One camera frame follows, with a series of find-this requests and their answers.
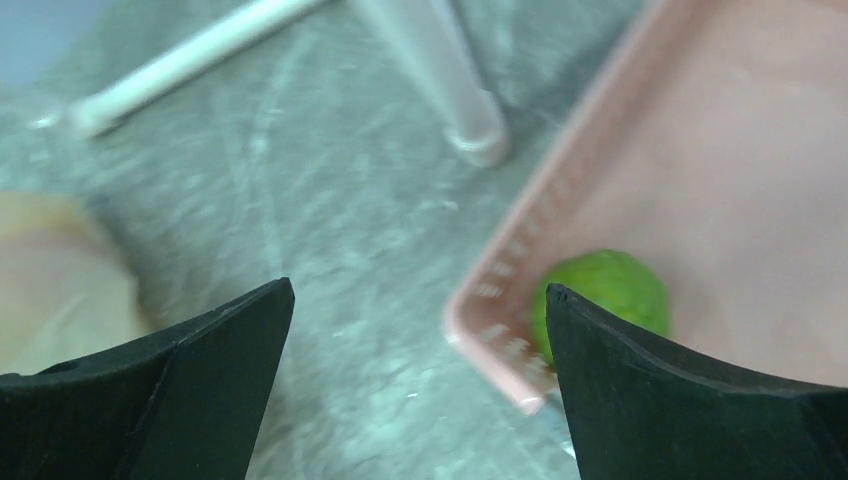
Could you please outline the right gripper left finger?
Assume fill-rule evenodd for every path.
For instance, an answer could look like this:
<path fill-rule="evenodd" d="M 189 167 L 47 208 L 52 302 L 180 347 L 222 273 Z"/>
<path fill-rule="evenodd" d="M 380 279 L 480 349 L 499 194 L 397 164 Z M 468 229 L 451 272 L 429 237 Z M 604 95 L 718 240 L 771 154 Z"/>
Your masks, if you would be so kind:
<path fill-rule="evenodd" d="M 3 375 L 2 477 L 244 478 L 294 305 L 280 278 L 111 349 Z"/>

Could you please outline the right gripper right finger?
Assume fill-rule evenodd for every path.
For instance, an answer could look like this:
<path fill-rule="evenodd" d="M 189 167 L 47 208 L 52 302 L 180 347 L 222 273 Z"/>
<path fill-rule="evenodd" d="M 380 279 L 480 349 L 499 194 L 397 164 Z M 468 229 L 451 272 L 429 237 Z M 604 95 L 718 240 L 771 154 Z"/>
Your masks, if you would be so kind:
<path fill-rule="evenodd" d="M 763 374 L 559 284 L 548 336 L 584 479 L 843 479 L 847 391 Z"/>

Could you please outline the green fake fruit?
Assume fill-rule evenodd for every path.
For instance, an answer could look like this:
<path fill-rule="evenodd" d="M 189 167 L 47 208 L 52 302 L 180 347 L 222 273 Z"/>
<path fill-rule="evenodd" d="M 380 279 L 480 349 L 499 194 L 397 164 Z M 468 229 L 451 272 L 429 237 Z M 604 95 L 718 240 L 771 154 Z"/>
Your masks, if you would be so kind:
<path fill-rule="evenodd" d="M 547 288 L 561 284 L 618 317 L 662 337 L 672 332 L 668 289 L 635 256 L 600 249 L 562 260 L 535 288 L 530 329 L 539 353 L 554 364 L 547 330 Z"/>

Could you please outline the orange banana-print plastic bag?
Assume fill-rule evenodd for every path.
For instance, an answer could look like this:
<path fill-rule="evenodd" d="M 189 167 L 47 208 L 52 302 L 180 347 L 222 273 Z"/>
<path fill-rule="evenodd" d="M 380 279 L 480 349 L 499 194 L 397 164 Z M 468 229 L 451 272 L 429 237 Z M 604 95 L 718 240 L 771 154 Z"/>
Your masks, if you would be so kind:
<path fill-rule="evenodd" d="M 154 330 L 100 222 L 67 199 L 2 192 L 2 373 L 35 374 Z"/>

